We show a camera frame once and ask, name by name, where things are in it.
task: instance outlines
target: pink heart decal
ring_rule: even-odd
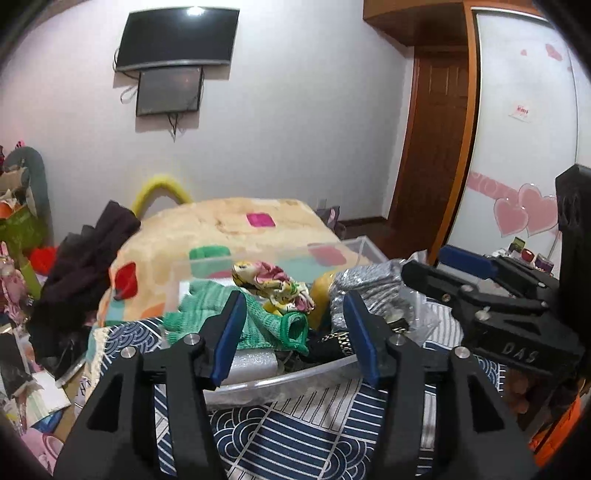
[[[562,55],[549,43],[546,44],[546,52],[551,59],[562,61]]]
[[[542,197],[538,187],[531,183],[521,186],[518,193],[519,206],[523,207],[529,216],[527,235],[546,232],[558,223],[558,205],[556,197],[548,195]]]
[[[529,220],[525,209],[513,205],[509,199],[497,199],[494,206],[496,224],[501,236],[513,235],[521,232]]]

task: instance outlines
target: sliding wardrobe door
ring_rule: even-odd
[[[513,237],[560,249],[554,179],[576,159],[577,100],[568,48],[543,20],[473,10],[479,102],[470,166],[448,244],[480,254]]]

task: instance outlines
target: wooden floor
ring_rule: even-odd
[[[350,220],[349,222],[343,222],[347,228],[346,239],[365,235],[388,258],[408,258],[421,249],[419,245],[413,245],[412,239],[397,235],[396,230],[388,225],[386,219],[370,219],[365,223],[359,220]]]

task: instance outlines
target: wall-mounted tv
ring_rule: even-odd
[[[132,12],[121,38],[116,70],[229,64],[239,12],[206,7]]]

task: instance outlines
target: blue and white patterned fabric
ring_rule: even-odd
[[[450,309],[438,304],[431,307],[441,323],[424,347],[450,349],[459,345],[462,330]],[[159,349],[159,328],[159,319],[111,327],[101,374],[128,345],[142,353]],[[501,390],[504,367],[483,358],[478,360]],[[157,386],[154,394],[160,466],[162,471],[175,475],[164,386]],[[217,411],[210,420],[230,480],[361,480],[374,451],[385,398],[384,392],[357,379],[283,402]],[[431,468],[435,416],[435,388],[426,385],[417,474]]]

